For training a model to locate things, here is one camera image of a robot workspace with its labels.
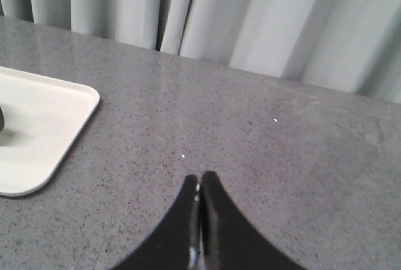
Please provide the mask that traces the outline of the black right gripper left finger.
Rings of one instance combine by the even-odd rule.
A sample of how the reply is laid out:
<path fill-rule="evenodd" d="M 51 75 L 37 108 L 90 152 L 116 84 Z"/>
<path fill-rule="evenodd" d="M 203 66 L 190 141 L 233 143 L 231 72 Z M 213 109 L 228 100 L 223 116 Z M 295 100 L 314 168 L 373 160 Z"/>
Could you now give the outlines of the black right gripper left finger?
<path fill-rule="evenodd" d="M 154 231 L 114 269 L 198 268 L 198 178 L 185 177 Z"/>

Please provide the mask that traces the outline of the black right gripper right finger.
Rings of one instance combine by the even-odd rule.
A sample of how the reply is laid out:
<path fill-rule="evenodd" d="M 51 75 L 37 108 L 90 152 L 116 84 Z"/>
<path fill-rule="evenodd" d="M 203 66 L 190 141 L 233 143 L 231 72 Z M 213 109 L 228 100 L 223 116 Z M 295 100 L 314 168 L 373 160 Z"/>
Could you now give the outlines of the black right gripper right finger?
<path fill-rule="evenodd" d="M 213 171 L 201 178 L 200 223 L 206 269 L 303 269 L 246 219 Z"/>

